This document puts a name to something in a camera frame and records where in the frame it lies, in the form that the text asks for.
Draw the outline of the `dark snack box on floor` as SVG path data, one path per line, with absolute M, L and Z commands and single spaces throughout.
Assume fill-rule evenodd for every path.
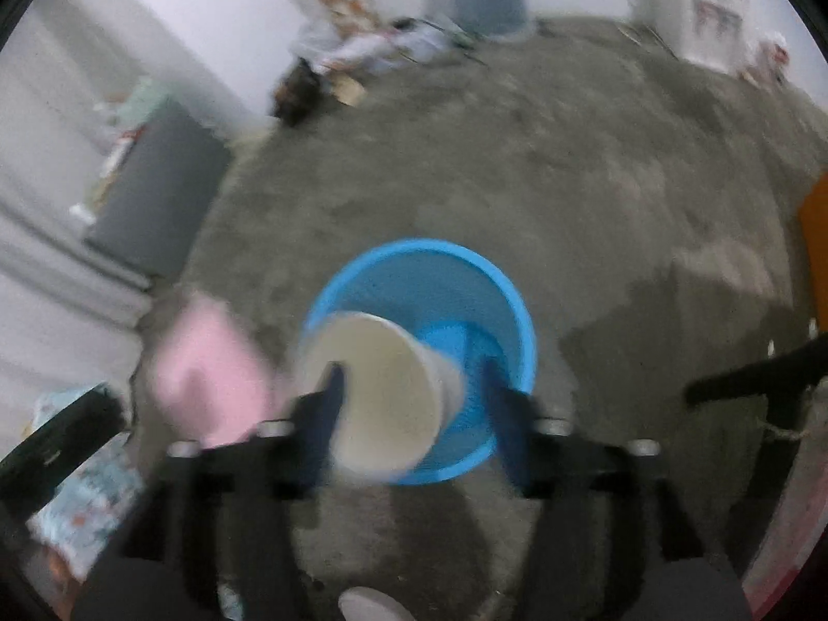
M 295 128 L 316 109 L 322 95 L 321 77 L 306 59 L 298 59 L 274 91 L 271 115 L 286 128 Z

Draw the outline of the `grey cabinet box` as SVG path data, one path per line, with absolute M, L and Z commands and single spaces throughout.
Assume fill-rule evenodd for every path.
M 226 144 L 164 98 L 126 154 L 85 242 L 145 275 L 178 279 L 229 164 Z

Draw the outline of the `white shoe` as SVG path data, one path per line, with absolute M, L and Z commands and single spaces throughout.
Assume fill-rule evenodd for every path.
M 338 598 L 339 612 L 345 621 L 414 621 L 393 597 L 370 587 L 351 587 Z

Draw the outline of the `floral blue tablecloth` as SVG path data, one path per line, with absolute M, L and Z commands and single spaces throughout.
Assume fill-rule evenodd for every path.
M 128 440 L 128 432 L 108 440 L 27 522 L 35 540 L 56 551 L 77 580 L 87 577 L 143 491 L 143 479 L 126 451 Z

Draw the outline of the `blue plastic mesh trash basket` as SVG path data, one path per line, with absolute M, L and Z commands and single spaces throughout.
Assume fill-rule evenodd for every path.
M 449 481 L 495 451 L 481 397 L 483 364 L 494 359 L 509 387 L 534 391 L 538 348 L 521 293 L 484 257 L 448 241 L 410 239 L 369 249 L 327 283 L 304 318 L 304 341 L 335 313 L 368 313 L 403 327 L 462 369 L 465 401 L 402 485 Z

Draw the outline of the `white paper cup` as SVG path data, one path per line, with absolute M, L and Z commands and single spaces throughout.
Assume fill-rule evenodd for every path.
M 466 397 L 461 366 L 378 316 L 335 313 L 300 342 L 293 384 L 309 394 L 344 370 L 344 402 L 330 445 L 334 477 L 396 482 L 431 453 Z

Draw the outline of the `white plastic bags pile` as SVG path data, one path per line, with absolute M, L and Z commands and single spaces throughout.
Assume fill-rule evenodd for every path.
M 452 39 L 425 21 L 408 21 L 402 29 L 355 32 L 343 38 L 330 21 L 314 20 L 300 28 L 290 53 L 320 76 L 333 73 L 380 75 L 411 63 L 438 59 L 453 47 Z

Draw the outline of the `grey curtain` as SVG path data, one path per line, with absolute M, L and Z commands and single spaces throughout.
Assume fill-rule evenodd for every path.
M 152 307 L 65 237 L 2 197 L 2 402 L 105 383 L 128 397 Z

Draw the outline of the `pink snack bag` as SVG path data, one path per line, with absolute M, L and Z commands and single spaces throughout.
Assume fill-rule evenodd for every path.
M 205 449 L 247 439 L 278 418 L 285 378 L 246 334 L 223 301 L 193 292 L 154 350 L 150 391 L 185 440 Z

